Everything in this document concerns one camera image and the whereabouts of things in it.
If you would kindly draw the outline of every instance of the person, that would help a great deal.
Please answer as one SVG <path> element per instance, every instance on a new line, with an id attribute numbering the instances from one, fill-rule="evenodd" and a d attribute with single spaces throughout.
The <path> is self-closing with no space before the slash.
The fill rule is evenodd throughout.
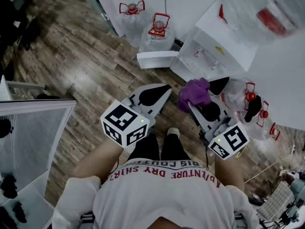
<path id="1" fill-rule="evenodd" d="M 168 130 L 160 157 L 150 133 L 113 173 L 123 148 L 105 140 L 76 166 L 54 210 L 52 228 L 257 228 L 234 157 L 216 156 L 214 176 L 189 158 L 179 135 L 176 128 Z"/>
<path id="2" fill-rule="evenodd" d="M 281 172 L 280 172 L 280 175 L 281 175 L 282 181 L 287 182 L 287 184 L 290 186 L 290 190 L 294 194 L 295 198 L 297 198 L 299 196 L 299 193 L 305 187 L 305 181 L 302 179 L 296 178 L 296 176 L 293 177 L 292 175 L 290 175 L 288 173 L 289 171 L 286 171 L 285 173 L 284 172 L 281 173 Z"/>

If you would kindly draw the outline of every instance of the white t-shirt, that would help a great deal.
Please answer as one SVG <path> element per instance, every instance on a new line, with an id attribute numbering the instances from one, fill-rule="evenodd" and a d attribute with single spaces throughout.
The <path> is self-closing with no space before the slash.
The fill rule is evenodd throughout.
<path id="1" fill-rule="evenodd" d="M 146 229 L 163 217 L 180 227 L 249 229 L 259 220 L 247 196 L 191 160 L 130 160 L 100 187 L 97 177 L 71 178 L 53 215 L 53 228 L 77 228 L 93 211 L 93 228 Z"/>

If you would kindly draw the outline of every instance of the leg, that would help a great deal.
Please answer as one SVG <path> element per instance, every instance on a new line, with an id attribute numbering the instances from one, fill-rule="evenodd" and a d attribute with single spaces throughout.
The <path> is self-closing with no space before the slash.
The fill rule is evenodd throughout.
<path id="1" fill-rule="evenodd" d="M 155 134 L 150 133 L 147 137 L 136 143 L 135 149 L 128 160 L 133 158 L 160 160 L 159 146 Z"/>
<path id="2" fill-rule="evenodd" d="M 235 156 L 222 160 L 215 155 L 215 176 L 224 185 L 232 185 L 244 191 L 244 179 L 239 161 L 235 160 Z"/>
<path id="3" fill-rule="evenodd" d="M 176 134 L 171 134 L 171 129 L 175 129 Z M 190 160 L 179 140 L 179 130 L 176 128 L 169 129 L 168 135 L 164 139 L 161 153 L 161 160 Z"/>

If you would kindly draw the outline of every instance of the sneaker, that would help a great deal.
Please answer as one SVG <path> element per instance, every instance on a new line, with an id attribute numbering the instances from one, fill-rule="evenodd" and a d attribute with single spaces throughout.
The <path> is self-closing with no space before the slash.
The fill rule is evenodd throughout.
<path id="1" fill-rule="evenodd" d="M 175 134 L 175 135 L 178 136 L 178 138 L 180 136 L 179 129 L 178 128 L 174 128 L 174 127 L 171 127 L 171 128 L 168 129 L 167 135 L 169 135 L 169 134 Z"/>

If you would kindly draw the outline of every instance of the person's arm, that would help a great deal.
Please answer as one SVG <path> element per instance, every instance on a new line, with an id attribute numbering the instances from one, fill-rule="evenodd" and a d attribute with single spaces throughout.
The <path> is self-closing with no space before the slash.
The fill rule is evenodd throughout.
<path id="1" fill-rule="evenodd" d="M 215 155 L 215 176 L 223 185 L 232 185 L 244 192 L 244 179 L 235 156 L 222 160 Z"/>
<path id="2" fill-rule="evenodd" d="M 82 158 L 74 169 L 78 178 L 97 176 L 103 183 L 117 162 L 123 148 L 107 138 L 101 145 Z"/>

